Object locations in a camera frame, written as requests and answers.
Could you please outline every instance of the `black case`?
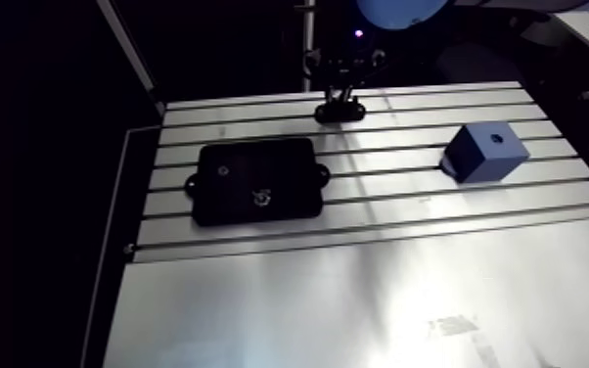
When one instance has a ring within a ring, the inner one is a hole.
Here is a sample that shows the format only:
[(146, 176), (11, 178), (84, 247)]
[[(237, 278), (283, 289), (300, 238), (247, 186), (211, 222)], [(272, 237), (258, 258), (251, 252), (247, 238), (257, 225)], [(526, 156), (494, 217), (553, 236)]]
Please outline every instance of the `black case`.
[(306, 138), (209, 145), (185, 190), (200, 226), (314, 217), (329, 176)]

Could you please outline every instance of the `blue block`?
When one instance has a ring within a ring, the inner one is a hole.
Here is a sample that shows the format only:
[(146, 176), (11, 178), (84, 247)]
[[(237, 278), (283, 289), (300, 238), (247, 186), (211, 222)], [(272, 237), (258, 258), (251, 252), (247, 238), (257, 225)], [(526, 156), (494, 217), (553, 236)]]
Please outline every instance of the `blue block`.
[(507, 122), (478, 122), (461, 127), (445, 148), (441, 165), (460, 183), (501, 180), (529, 158)]

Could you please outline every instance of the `metal surface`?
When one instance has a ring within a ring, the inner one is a hole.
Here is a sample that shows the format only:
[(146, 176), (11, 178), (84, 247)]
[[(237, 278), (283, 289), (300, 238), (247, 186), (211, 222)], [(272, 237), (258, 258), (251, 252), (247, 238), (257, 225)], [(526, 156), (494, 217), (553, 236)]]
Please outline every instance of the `metal surface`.
[[(564, 139), (524, 141), (532, 160), (548, 160), (576, 157), (577, 152)], [(422, 148), (410, 150), (375, 151), (357, 154), (331, 154), (319, 156), (322, 163), (334, 174), (355, 175), (403, 171), (438, 166), (443, 148)], [(181, 189), (187, 178), (196, 173), (194, 165), (161, 167), (153, 171), (149, 189)]]
[[(314, 93), (171, 104), (106, 367), (589, 367), (589, 168), (518, 87), (357, 91), (335, 127)], [(443, 147), (485, 120), (531, 160), (458, 185)], [(319, 217), (196, 226), (201, 147), (293, 135), (333, 173)]]
[(133, 367), (589, 367), (589, 220), (126, 268)]
[[(462, 84), (445, 84), (445, 85), (429, 85), (418, 87), (394, 87), (394, 88), (379, 88), (379, 89), (359, 89), (354, 91), (354, 96), (378, 96), (383, 94), (421, 94), (433, 92), (447, 92), (447, 91), (476, 91), (488, 89), (506, 89), (506, 88), (521, 88), (518, 82), (487, 82), (487, 83), (462, 83)], [(285, 93), (280, 95), (262, 95), (262, 96), (245, 96), (232, 97), (225, 99), (212, 100), (198, 100), (198, 101), (177, 101), (167, 104), (169, 110), (183, 110), (183, 109), (200, 109), (200, 108), (215, 108), (220, 106), (233, 105), (249, 105), (249, 104), (265, 104), (272, 102), (284, 101), (306, 101), (306, 100), (321, 100), (324, 98), (324, 92), (308, 92), (308, 93)]]
[[(483, 106), (495, 104), (524, 104), (532, 100), (522, 90), (462, 91), (420, 95), (383, 95), (364, 97), (361, 104), (368, 112), (378, 113), (392, 110), (439, 109), (456, 106)], [(189, 109), (169, 111), (164, 116), (164, 125), (192, 125), (219, 123), (222, 121), (241, 121), (284, 118), (288, 116), (311, 116), (319, 100), (274, 102), (270, 104), (229, 106), (215, 109)]]
[[(562, 133), (550, 121), (512, 122), (512, 129), (521, 139), (539, 139), (561, 137)], [(423, 127), (415, 130), (385, 129), (367, 132), (346, 132), (311, 135), (315, 152), (335, 154), (359, 151), (398, 150), (403, 148), (423, 148), (445, 146), (454, 137), (461, 126)], [(277, 135), (263, 138), (277, 138)], [(171, 164), (193, 164), (199, 159), (200, 145), (160, 148), (156, 161), (169, 161)]]
[[(322, 189), (325, 204), (358, 201), (363, 198), (416, 195), (428, 192), (457, 191), (476, 188), (542, 184), (554, 181), (588, 179), (589, 168), (580, 159), (526, 162), (497, 183), (459, 185), (440, 169), (396, 172), (365, 176), (332, 178)], [(144, 215), (189, 214), (192, 200), (181, 188), (151, 193), (146, 199)]]
[(458, 193), (425, 192), (424, 187), (419, 188), (423, 193), (411, 198), (367, 197), (361, 202), (326, 205), (320, 216), (302, 220), (202, 228), (189, 216), (146, 219), (142, 221), (139, 230), (138, 245), (235, 241), (242, 238), (346, 231), (538, 208), (589, 205), (589, 181)]

